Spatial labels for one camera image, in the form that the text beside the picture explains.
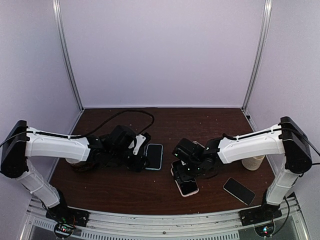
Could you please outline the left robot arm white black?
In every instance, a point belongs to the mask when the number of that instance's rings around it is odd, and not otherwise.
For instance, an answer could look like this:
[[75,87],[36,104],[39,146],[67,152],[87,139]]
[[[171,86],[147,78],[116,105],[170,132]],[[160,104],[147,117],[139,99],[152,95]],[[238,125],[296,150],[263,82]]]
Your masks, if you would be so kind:
[[135,133],[123,125],[102,136],[63,135],[28,127],[26,121],[19,120],[1,144],[0,172],[19,181],[55,217],[67,222],[72,211],[63,193],[44,180],[29,158],[62,158],[79,172],[118,166],[141,172],[149,164],[144,148],[150,139],[147,132]]

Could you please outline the dark smartphone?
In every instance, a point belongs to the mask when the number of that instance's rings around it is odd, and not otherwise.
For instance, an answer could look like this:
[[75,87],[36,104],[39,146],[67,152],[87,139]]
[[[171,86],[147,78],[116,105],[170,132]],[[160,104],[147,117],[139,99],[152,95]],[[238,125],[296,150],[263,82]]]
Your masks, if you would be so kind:
[[243,184],[232,177],[230,177],[225,182],[225,184],[223,185],[223,189],[247,206],[252,204],[256,196],[256,194],[252,190],[245,187]]

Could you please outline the pink edged smartphone bottom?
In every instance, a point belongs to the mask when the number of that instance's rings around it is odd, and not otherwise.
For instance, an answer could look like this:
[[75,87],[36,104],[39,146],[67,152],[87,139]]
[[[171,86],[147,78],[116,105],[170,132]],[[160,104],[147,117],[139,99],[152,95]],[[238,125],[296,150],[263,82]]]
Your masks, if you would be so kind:
[[199,191],[198,185],[195,181],[179,183],[178,189],[183,197],[194,195]]

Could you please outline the grey clear phone case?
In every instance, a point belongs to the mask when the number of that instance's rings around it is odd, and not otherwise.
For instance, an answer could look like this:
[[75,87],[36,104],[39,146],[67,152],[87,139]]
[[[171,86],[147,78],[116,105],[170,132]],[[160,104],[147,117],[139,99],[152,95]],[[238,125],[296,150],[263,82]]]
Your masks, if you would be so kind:
[[193,141],[193,143],[196,144],[196,145],[201,146],[202,148],[204,148],[204,146],[201,143],[197,142],[197,141]]

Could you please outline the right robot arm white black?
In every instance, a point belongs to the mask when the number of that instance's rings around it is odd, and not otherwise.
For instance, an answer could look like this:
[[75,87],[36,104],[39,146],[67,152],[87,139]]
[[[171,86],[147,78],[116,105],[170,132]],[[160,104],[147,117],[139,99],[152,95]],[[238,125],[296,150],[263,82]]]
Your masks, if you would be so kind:
[[313,165],[308,137],[289,116],[260,131],[237,136],[224,134],[209,140],[205,146],[183,138],[172,154],[177,158],[171,167],[177,184],[205,175],[222,164],[263,155],[284,155],[280,172],[266,190],[262,206],[256,210],[261,221],[276,212],[298,177]]

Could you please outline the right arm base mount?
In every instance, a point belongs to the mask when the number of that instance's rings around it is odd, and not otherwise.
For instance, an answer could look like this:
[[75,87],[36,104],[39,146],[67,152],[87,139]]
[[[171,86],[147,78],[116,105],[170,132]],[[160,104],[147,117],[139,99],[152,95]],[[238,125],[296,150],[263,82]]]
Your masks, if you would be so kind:
[[243,227],[254,226],[255,233],[260,237],[271,237],[275,233],[275,218],[282,216],[280,205],[263,203],[261,206],[241,210],[239,218]]

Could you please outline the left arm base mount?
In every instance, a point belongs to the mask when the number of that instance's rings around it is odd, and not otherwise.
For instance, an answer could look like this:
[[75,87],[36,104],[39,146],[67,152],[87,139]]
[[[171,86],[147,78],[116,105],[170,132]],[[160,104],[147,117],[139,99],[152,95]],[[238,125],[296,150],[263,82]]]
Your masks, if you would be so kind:
[[59,239],[69,238],[77,227],[86,227],[90,213],[86,210],[68,207],[63,193],[58,189],[59,204],[54,207],[47,207],[42,203],[46,210],[46,217],[56,222],[53,232]]

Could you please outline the pink phone case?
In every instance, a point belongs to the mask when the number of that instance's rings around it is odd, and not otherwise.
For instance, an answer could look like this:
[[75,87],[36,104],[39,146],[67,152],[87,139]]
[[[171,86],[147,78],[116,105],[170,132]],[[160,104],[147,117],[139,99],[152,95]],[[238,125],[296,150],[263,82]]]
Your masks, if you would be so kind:
[[185,175],[175,168],[171,168],[170,171],[182,197],[189,197],[199,192],[199,187],[194,177]]

